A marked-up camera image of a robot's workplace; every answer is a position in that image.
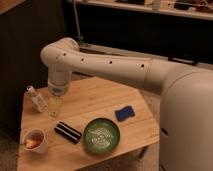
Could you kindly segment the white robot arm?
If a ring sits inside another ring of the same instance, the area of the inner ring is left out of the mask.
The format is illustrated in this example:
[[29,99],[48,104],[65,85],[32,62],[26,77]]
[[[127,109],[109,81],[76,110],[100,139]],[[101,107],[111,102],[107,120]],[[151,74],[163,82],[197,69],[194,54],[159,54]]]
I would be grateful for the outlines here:
[[42,48],[48,88],[67,92],[77,71],[159,94],[160,171],[213,171],[213,71],[145,57],[82,52],[62,38]]

